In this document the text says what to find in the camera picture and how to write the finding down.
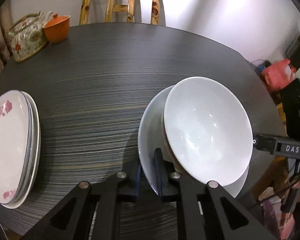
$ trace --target orange cup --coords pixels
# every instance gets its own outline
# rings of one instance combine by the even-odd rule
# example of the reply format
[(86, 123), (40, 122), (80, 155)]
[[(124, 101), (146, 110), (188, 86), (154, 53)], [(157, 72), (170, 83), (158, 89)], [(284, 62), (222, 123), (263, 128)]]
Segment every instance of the orange cup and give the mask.
[(44, 34), (51, 43), (58, 43), (65, 40), (70, 28), (70, 15), (53, 15), (53, 19), (42, 26)]

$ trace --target ceramic dish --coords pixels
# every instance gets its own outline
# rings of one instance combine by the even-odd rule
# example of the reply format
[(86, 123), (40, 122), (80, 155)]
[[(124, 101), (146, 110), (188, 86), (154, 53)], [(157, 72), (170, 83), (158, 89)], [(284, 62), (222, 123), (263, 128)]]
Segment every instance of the ceramic dish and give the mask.
[(24, 171), (22, 171), (22, 172), (24, 172), (24, 177), (23, 177), (22, 182), (20, 183), (20, 185), (18, 187), (17, 193), (12, 201), (19, 199), (20, 196), (23, 196), (24, 193), (26, 192), (27, 187), (28, 187), (28, 182), (31, 178), (33, 167), (34, 167), (35, 150), (36, 150), (35, 149), (36, 140), (34, 139), (34, 137), (37, 136), (37, 130), (35, 130), (35, 128), (34, 128), (34, 115), (33, 115), (31, 103), (29, 102), (28, 98), (26, 98), (26, 99), (27, 99), (27, 102), (30, 107), (31, 141), (28, 143), (28, 148), (29, 148), (28, 159), (27, 159), (27, 162), (25, 162), (26, 164), (24, 166)]
[[(162, 138), (163, 138), (163, 144), (165, 147), (165, 151), (167, 152), (168, 156), (170, 157), (170, 160), (172, 161), (176, 171), (179, 171), (182, 174), (188, 174), (188, 172), (185, 171), (185, 169), (182, 167), (182, 165), (178, 162), (177, 158), (174, 156), (173, 151), (169, 145), (168, 142), (168, 138), (166, 135), (166, 131), (164, 129), (164, 120), (163, 120), (163, 113), (162, 113), (162, 118), (161, 118), (161, 124), (162, 124)], [(247, 179), (247, 175), (248, 175), (248, 171), (249, 171), (249, 165), (246, 168), (246, 170), (244, 171), (244, 173), (242, 174), (242, 176), (237, 179), (234, 183), (231, 183), (229, 185), (223, 186), (223, 188), (232, 196), (232, 197), (236, 197), (240, 190), (243, 187), (243, 184), (245, 183), (246, 179)]]
[(58, 43), (65, 40), (70, 29), (70, 15), (58, 16), (53, 14), (53, 19), (43, 25), (42, 29), (51, 43)]
[(31, 151), (31, 155), (33, 156), (33, 164), (31, 165), (30, 168), (30, 176), (28, 178), (26, 178), (26, 180), (24, 181), (24, 183), (26, 184), (26, 186), (24, 187), (25, 190), (20, 194), (19, 198), (16, 199), (15, 201), (11, 201), (8, 204), (2, 204), (2, 206), (6, 207), (6, 208), (10, 208), (10, 209), (14, 209), (17, 208), (19, 206), (22, 205), (22, 203), (26, 200), (26, 198), (28, 197), (31, 188), (34, 184), (35, 181), (35, 177), (37, 175), (37, 171), (38, 171), (38, 165), (39, 165), (39, 158), (40, 158), (40, 146), (41, 146), (41, 132), (40, 132), (40, 123), (39, 123), (39, 115), (38, 115), (38, 109), (36, 107), (36, 104), (34, 102), (34, 100), (32, 99), (32, 97), (26, 93), (26, 92), (22, 92), (26, 98), (29, 100), (31, 108), (32, 108), (32, 112), (33, 112), (33, 118), (34, 118), (34, 147), (33, 150)]
[(11, 90), (0, 96), (0, 203), (9, 203), (18, 189), (29, 135), (25, 96)]
[(164, 107), (169, 145), (178, 162), (202, 183), (226, 186), (247, 169), (252, 129), (235, 95), (209, 78), (190, 77), (170, 91)]
[(10, 200), (10, 201), (14, 201), (18, 198), (20, 191), (22, 190), (22, 186), (23, 186), (23, 182), (25, 180), (25, 178), (28, 176), (28, 166), (30, 165), (29, 163), (29, 158), (31, 157), (31, 142), (33, 141), (33, 114), (32, 114), (32, 109), (31, 109), (31, 105), (30, 102), (28, 101), (28, 99), (26, 98), (27, 101), (27, 105), (28, 105), (28, 109), (29, 109), (29, 130), (28, 130), (28, 142), (27, 142), (27, 147), (26, 147), (26, 156), (25, 156), (25, 161), (23, 163), (23, 168), (22, 168), (22, 173), (21, 173), (21, 177), (20, 177), (20, 181), (18, 184), (18, 188), (16, 190), (16, 193), (14, 195), (14, 197)]
[[(138, 132), (138, 153), (141, 166), (150, 186), (156, 193), (154, 149), (161, 148), (163, 158), (166, 161), (171, 161), (163, 139), (161, 116), (167, 96), (172, 88), (173, 86), (162, 90), (151, 100), (143, 113)], [(225, 186), (224, 189), (236, 197), (243, 187), (247, 174), (248, 168), (237, 181)]]

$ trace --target round table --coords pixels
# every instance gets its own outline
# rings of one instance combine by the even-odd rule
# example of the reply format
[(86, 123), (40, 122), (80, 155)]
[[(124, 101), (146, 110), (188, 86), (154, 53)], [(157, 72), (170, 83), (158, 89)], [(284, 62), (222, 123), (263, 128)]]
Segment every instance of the round table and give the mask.
[[(23, 63), (10, 60), (0, 75), (0, 95), (17, 89), (34, 98), (42, 140), (34, 187), (21, 207), (0, 205), (1, 223), (23, 235), (80, 181), (103, 181), (121, 170), (137, 154), (147, 104), (189, 76), (229, 88), (247, 111), (253, 132), (284, 135), (271, 97), (246, 60), (193, 33), (148, 24), (82, 25)], [(240, 195), (272, 159), (253, 150)], [(123, 205), (121, 216), (121, 239), (177, 238), (174, 207), (161, 203), (146, 181), (139, 201)]]

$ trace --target black cable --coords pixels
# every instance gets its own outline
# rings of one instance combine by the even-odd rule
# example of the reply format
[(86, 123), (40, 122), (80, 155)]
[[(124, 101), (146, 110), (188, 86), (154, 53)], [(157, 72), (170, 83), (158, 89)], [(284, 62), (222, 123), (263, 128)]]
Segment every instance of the black cable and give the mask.
[(275, 197), (275, 196), (278, 196), (278, 195), (280, 195), (280, 194), (282, 194), (282, 193), (285, 193), (288, 189), (291, 189), (291, 188), (292, 188), (294, 185), (296, 185), (299, 181), (300, 181), (300, 177), (299, 177), (294, 183), (292, 183), (292, 184), (289, 185), (288, 187), (284, 188), (283, 190), (280, 190), (280, 191), (278, 191), (277, 193), (275, 193), (275, 194), (273, 194), (273, 195), (271, 195), (271, 196), (269, 196), (269, 197), (264, 198), (263, 200), (257, 201), (257, 202), (256, 202), (254, 205), (252, 205), (250, 208), (247, 208), (247, 210), (250, 210), (251, 208), (253, 208), (253, 207), (255, 207), (255, 206), (259, 206), (259, 205), (261, 205), (263, 202), (265, 202), (265, 201), (267, 201), (267, 200), (269, 200), (269, 199), (271, 199), (271, 198), (273, 198), (273, 197)]

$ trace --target metal screw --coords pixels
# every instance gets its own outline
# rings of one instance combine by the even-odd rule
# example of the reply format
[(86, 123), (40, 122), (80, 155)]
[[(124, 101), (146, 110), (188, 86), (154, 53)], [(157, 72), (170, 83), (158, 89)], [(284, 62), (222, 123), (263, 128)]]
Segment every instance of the metal screw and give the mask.
[(86, 181), (81, 181), (80, 184), (79, 184), (79, 187), (80, 188), (87, 188), (87, 187), (89, 187), (89, 183), (86, 182)]
[(123, 178), (125, 178), (127, 176), (127, 174), (124, 172), (124, 171), (119, 171), (118, 173), (117, 173), (117, 177), (119, 178), (119, 179), (123, 179)]
[(173, 178), (173, 179), (179, 179), (180, 178), (180, 173), (179, 172), (172, 172), (170, 174), (170, 177)]
[(218, 187), (219, 184), (218, 184), (218, 182), (212, 180), (212, 181), (209, 181), (208, 185), (209, 185), (209, 187), (216, 188), (216, 187)]

